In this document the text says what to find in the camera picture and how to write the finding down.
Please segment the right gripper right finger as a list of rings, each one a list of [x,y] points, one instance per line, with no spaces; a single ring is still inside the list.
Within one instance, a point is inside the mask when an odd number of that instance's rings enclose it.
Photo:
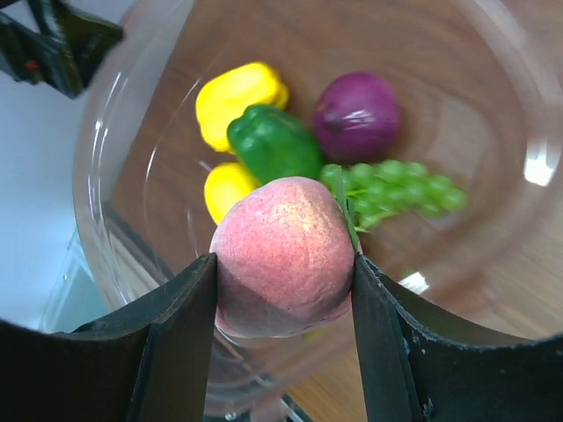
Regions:
[[[370,421],[560,421],[562,337],[526,340],[426,301],[355,258],[355,342]]]

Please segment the pink fake peach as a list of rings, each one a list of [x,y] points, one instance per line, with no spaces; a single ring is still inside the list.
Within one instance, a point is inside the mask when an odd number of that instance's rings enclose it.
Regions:
[[[216,326],[239,338],[286,338],[351,310],[355,250],[340,206],[309,178],[281,178],[225,216],[217,255]]]

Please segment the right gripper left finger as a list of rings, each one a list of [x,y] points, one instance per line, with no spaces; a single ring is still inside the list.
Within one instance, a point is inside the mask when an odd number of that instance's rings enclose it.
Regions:
[[[200,421],[216,256],[71,333],[2,322],[4,421]]]

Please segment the green fake pepper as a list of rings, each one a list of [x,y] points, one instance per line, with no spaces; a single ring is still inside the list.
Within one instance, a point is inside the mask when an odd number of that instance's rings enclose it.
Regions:
[[[263,186],[278,178],[317,179],[325,164],[311,131],[270,105],[250,105],[227,127],[239,162]]]

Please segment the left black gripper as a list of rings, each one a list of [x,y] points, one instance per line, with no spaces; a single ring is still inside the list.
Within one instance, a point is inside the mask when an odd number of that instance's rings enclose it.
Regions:
[[[64,1],[27,5],[37,32],[1,13],[1,70],[17,82],[44,83],[68,98],[79,97],[123,41],[123,28]]]

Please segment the yellow fake lemon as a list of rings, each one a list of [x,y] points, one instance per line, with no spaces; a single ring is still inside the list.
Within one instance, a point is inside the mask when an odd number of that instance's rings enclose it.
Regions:
[[[204,200],[213,222],[219,225],[235,204],[258,187],[240,163],[217,165],[204,183]]]

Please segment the purple fake onion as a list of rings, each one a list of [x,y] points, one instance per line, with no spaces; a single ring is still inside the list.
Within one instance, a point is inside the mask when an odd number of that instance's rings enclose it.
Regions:
[[[336,164],[379,160],[400,128],[392,87],[369,72],[339,76],[323,91],[313,112],[313,132],[326,159]]]

